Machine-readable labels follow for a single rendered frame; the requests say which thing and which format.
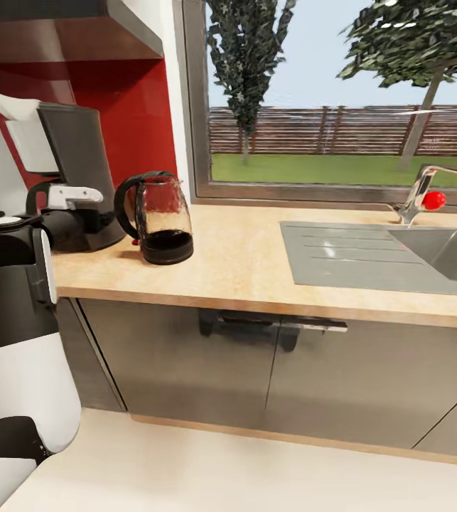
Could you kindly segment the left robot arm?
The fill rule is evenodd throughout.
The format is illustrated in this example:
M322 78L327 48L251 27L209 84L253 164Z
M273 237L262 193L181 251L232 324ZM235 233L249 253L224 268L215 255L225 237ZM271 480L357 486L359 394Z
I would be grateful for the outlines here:
M48 457L66 450L82 406L58 321L51 251L78 234L98 234L114 211L95 188L50 187L37 215L0 218L0 508Z

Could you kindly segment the electric kettle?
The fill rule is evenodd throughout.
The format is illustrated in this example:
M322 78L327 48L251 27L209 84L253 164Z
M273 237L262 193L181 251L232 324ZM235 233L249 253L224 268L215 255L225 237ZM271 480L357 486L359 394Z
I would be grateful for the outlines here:
M192 224L183 181L169 171L148 171L125 180L115 191L114 212L118 223L141 245L144 259L153 265L174 265L194 254ZM125 195L137 188L136 225L128 218Z

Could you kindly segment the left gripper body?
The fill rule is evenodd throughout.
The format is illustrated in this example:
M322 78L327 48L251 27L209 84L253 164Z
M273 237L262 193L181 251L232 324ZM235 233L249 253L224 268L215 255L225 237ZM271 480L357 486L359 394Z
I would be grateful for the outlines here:
M41 215L51 215L64 225L67 230L65 241L76 237L78 234L98 234L101 229L98 210L91 209L46 209L38 211Z

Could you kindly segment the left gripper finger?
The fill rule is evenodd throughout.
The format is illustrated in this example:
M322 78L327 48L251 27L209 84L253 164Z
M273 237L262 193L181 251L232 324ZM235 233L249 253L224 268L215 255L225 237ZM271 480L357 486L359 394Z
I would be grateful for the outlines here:
M100 217L101 229L103 229L103 227L107 227L110 225L110 223L116 217L116 214L114 211L111 211L111 212L107 212L107 213L100 213L99 217Z

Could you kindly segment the paper coffee filter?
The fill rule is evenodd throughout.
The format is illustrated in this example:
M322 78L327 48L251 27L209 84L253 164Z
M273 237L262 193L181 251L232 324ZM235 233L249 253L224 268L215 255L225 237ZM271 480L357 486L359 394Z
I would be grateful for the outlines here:
M38 99L17 99L0 95L0 113L8 121L40 121Z

